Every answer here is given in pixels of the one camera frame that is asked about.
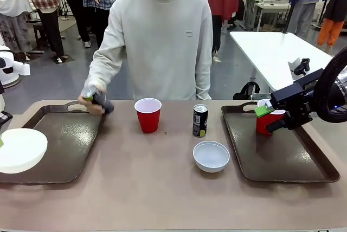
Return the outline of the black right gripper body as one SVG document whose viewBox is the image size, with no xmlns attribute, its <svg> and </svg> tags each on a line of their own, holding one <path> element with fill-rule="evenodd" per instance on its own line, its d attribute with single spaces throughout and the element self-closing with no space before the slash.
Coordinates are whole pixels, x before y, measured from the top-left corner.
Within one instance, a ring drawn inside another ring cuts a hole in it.
<svg viewBox="0 0 347 232">
<path fill-rule="evenodd" d="M 270 102 L 275 110 L 284 110 L 291 118 L 288 130 L 294 130 L 312 121 L 314 87 L 305 89 L 298 83 L 271 93 Z"/>
</svg>

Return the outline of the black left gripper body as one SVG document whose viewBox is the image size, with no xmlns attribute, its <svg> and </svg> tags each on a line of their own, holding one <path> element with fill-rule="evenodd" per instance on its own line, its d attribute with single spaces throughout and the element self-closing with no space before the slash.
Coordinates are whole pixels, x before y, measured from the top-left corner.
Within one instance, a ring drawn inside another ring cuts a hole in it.
<svg viewBox="0 0 347 232">
<path fill-rule="evenodd" d="M 13 119 L 13 115 L 11 115 L 8 112 L 1 111 L 1 118 L 0 118 L 0 134 L 2 134 L 4 131 L 6 131 Z"/>
</svg>

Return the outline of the person's right hand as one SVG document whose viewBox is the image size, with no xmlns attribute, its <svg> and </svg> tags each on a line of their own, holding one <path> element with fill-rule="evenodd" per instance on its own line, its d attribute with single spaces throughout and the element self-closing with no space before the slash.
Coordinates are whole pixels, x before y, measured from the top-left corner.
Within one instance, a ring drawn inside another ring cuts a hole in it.
<svg viewBox="0 0 347 232">
<path fill-rule="evenodd" d="M 103 115 L 105 113 L 104 108 L 99 104 L 93 103 L 93 94 L 95 91 L 99 90 L 95 87 L 84 87 L 78 97 L 78 102 L 84 105 L 89 113 L 94 115 Z"/>
</svg>

